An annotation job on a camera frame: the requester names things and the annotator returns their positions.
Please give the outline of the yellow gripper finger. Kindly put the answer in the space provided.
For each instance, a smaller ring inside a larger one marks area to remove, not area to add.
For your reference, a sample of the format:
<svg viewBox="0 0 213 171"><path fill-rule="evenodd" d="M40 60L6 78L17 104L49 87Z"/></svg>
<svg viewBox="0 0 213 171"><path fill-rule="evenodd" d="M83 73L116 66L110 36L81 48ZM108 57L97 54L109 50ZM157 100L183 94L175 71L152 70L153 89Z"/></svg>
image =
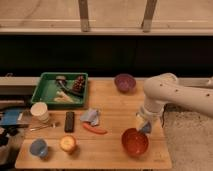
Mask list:
<svg viewBox="0 0 213 171"><path fill-rule="evenodd" d="M151 134L151 132L152 132L152 123L151 122L148 122L147 123L147 133L149 133L149 134Z"/></svg>
<svg viewBox="0 0 213 171"><path fill-rule="evenodd" d="M137 115L135 119L135 128L137 131L139 131L144 125L144 119L140 116Z"/></svg>

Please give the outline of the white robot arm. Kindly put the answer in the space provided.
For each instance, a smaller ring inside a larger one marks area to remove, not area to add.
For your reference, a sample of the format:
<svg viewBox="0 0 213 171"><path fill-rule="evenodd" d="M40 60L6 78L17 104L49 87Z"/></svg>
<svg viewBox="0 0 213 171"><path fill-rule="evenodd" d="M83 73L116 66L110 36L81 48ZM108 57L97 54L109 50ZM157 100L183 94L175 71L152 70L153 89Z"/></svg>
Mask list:
<svg viewBox="0 0 213 171"><path fill-rule="evenodd" d="M136 113L136 130L139 132L150 133L168 103L213 117L213 90L180 85L172 73L146 79L143 91L144 101Z"/></svg>

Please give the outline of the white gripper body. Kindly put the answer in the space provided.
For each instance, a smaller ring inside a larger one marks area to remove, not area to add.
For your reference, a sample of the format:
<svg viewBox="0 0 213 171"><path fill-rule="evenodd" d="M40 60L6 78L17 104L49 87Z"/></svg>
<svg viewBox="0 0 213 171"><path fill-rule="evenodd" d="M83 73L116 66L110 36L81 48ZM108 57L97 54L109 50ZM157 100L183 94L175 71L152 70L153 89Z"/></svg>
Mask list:
<svg viewBox="0 0 213 171"><path fill-rule="evenodd" d="M137 122L139 124L146 124L148 122L153 124L162 116L162 113L162 109L160 109L158 112L151 112L144 106L141 106L137 112Z"/></svg>

